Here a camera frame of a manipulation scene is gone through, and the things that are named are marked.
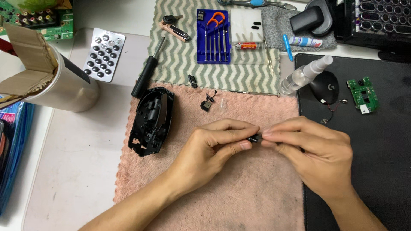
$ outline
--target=black wireless mouse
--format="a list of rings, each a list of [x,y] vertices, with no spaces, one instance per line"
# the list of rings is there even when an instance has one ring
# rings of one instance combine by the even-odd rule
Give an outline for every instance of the black wireless mouse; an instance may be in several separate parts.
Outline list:
[[[323,71],[309,83],[315,98],[322,104],[333,104],[339,95],[339,84],[335,75],[328,71]]]

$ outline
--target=green circuit board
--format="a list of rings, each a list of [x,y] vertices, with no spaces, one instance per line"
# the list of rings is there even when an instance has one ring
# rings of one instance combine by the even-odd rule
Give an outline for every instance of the green circuit board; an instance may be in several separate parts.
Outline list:
[[[360,109],[362,114],[373,112],[379,107],[380,103],[369,77],[358,82],[355,79],[348,80],[347,86],[356,102],[356,108]]]
[[[19,9],[13,7],[5,0],[0,0],[0,35],[6,35],[7,31],[3,27],[5,23],[12,23],[15,25],[16,20],[20,20],[21,26],[34,29],[40,32],[45,40],[59,40],[59,39],[72,39],[73,38],[73,10],[63,9],[63,10],[52,10],[52,20],[49,22],[44,20],[44,22],[36,21],[36,24],[31,23],[30,25],[21,22],[23,18],[30,19],[32,16],[38,18],[39,16],[45,17],[47,14],[38,14],[36,12],[34,15],[29,14],[27,17],[17,17],[16,14],[22,14]]]

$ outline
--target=circuit board with connectors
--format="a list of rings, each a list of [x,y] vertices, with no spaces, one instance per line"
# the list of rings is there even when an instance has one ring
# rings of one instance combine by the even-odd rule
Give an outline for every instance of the circuit board with connectors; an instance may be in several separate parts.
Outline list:
[[[5,23],[23,26],[40,32],[45,40],[73,38],[73,10],[20,12],[5,0],[0,0],[0,35],[6,35]]]
[[[379,107],[380,103],[369,77],[358,82],[355,79],[348,80],[347,86],[353,94],[356,108],[360,109],[362,114],[373,112]]]

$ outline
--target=clear spray bottle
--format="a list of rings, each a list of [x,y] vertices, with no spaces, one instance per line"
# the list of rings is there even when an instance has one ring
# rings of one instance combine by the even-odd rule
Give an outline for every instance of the clear spray bottle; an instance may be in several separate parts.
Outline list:
[[[332,62],[333,58],[330,55],[326,55],[319,60],[312,61],[308,65],[299,67],[280,83],[280,92],[284,95],[289,95],[311,83]]]

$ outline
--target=blue screwdriver case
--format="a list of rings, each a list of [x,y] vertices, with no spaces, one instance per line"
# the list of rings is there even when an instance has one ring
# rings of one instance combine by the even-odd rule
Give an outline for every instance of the blue screwdriver case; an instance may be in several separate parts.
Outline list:
[[[204,12],[203,20],[199,20],[198,14],[199,12]],[[223,45],[223,24],[221,23],[218,27],[216,23],[211,22],[208,26],[208,21],[213,17],[215,12],[221,12],[225,16],[224,20],[224,29],[226,34],[226,51],[227,51],[227,61],[224,61],[224,45]],[[216,16],[215,19],[217,21],[221,21],[221,16]],[[207,60],[210,60],[210,55],[212,61],[206,61],[206,49],[205,49],[205,28],[207,26]],[[216,37],[216,54],[214,54],[214,27],[215,27],[215,37]],[[231,44],[230,44],[230,36],[229,36],[229,13],[226,10],[214,10],[214,9],[197,9],[197,63],[199,64],[230,64],[231,62]],[[218,33],[220,33],[220,43],[221,43],[221,53],[219,54],[218,50]]]

